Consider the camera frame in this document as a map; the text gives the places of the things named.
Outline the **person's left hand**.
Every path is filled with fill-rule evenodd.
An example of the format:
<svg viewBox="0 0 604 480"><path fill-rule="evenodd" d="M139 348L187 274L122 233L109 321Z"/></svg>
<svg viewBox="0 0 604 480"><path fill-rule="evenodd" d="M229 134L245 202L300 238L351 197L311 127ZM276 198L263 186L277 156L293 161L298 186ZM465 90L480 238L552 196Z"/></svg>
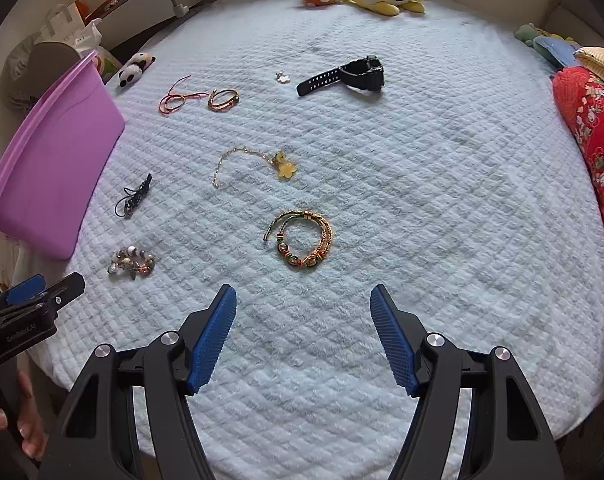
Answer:
<svg viewBox="0 0 604 480"><path fill-rule="evenodd" d="M17 384L20 392L20 410L14 426L22 437L23 453L40 462L45 453L48 437L44 422L38 413L31 379L23 370L17 370ZM5 412L0 408L0 430L10 427Z"/></svg>

